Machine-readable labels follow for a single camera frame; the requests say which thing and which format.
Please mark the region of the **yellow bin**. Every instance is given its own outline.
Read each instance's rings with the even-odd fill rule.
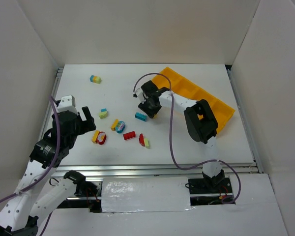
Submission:
[[[160,73],[166,75],[171,80],[173,92],[192,100],[200,101],[201,99],[205,99],[209,103],[218,122],[217,133],[219,133],[224,128],[226,123],[233,116],[235,112],[233,108],[212,96],[207,91],[195,85],[185,77],[179,75],[171,68],[166,67]],[[169,88],[169,83],[163,76],[157,75],[152,79],[152,81],[159,89],[162,87]]]

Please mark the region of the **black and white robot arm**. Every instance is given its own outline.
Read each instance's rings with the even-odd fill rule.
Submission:
[[[82,108],[86,120],[81,119],[75,108],[73,96],[62,97],[60,101],[57,101],[57,104],[60,128],[58,157],[50,171],[40,182],[24,192],[21,191],[38,181],[52,165],[57,146],[57,124],[55,114],[53,114],[53,127],[44,134],[42,140],[36,143],[30,154],[27,169],[15,190],[14,195],[16,196],[0,212],[0,236],[36,235],[41,223],[62,201],[73,194],[82,194],[86,191],[86,186],[92,187],[92,183],[86,182],[85,176],[81,173],[70,171],[65,174],[56,187],[40,200],[37,200],[45,183],[56,171],[61,160],[69,154],[69,150],[73,148],[77,136],[96,129],[94,118],[91,116],[88,107]],[[92,187],[92,191],[97,192],[96,186]]]
[[[171,108],[172,96],[168,88],[160,88],[152,82],[144,83],[135,91],[139,98],[139,108],[153,118],[161,107]],[[217,120],[206,100],[196,101],[173,93],[174,111],[185,116],[190,137],[201,142],[207,160],[218,159],[216,148]],[[203,165],[203,176],[209,188],[215,188],[223,179],[224,171],[220,162],[208,162]]]

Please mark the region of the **white tabletop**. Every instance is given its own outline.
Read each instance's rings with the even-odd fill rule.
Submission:
[[[58,87],[56,99],[73,95],[76,108],[88,106],[98,130],[107,134],[104,145],[93,144],[94,132],[77,138],[69,155],[61,165],[146,165],[172,164],[169,152],[170,109],[162,108],[154,119],[146,122],[135,118],[139,100],[133,98],[132,89],[142,75],[160,72],[166,66],[216,96],[236,111],[225,128],[217,135],[219,159],[230,164],[253,163],[244,127],[236,105],[233,90],[224,65],[201,64],[87,64],[66,65]],[[91,75],[102,78],[101,84],[91,83]],[[100,119],[100,109],[106,108],[108,116]],[[122,134],[111,130],[115,119],[125,122],[123,133],[136,132],[136,138],[125,141]],[[139,144],[138,136],[143,133],[149,139],[150,149]],[[190,164],[206,160],[200,144],[193,141],[186,127],[184,116],[174,114],[173,146],[178,163]]]

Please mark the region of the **blue oval toy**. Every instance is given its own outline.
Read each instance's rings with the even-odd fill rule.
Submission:
[[[119,121],[118,124],[116,125],[116,132],[121,134],[126,127],[126,124],[123,121]]]

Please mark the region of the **yellow container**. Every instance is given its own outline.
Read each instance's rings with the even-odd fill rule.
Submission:
[[[217,133],[219,133],[224,128],[226,123],[233,116],[235,112],[233,108],[212,96],[207,91],[195,85],[185,77],[179,75],[171,68],[166,67],[160,73],[166,75],[171,80],[173,92],[192,100],[200,101],[201,99],[205,99],[209,103],[218,122]],[[155,76],[152,81],[159,89],[162,87],[169,88],[168,81],[161,75]]]

